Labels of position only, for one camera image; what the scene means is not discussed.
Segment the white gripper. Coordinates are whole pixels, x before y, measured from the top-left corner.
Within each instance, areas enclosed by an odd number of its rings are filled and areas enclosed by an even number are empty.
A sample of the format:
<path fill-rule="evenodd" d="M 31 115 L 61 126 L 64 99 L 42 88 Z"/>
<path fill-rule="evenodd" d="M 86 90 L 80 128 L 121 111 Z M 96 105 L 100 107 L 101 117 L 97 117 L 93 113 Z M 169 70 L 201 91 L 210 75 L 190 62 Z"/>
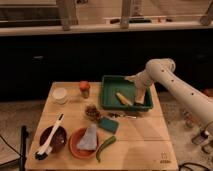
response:
<path fill-rule="evenodd" d="M 145 103 L 146 89 L 154 83 L 152 78 L 146 71 L 141 71 L 135 75 L 125 76 L 124 79 L 135 85 L 137 89 L 135 91 L 135 102 L 143 105 Z"/>

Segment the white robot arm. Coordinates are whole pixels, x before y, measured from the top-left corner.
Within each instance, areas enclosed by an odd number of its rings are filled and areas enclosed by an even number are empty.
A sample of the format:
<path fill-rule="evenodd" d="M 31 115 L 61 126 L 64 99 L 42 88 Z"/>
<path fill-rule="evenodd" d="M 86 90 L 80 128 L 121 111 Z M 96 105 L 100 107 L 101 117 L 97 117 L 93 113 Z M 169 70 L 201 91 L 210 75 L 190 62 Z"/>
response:
<path fill-rule="evenodd" d="M 151 59 L 145 69 L 124 79 L 136 88 L 135 102 L 142 103 L 145 91 L 155 82 L 163 85 L 213 136 L 213 99 L 182 81 L 174 74 L 176 64 L 170 58 Z"/>

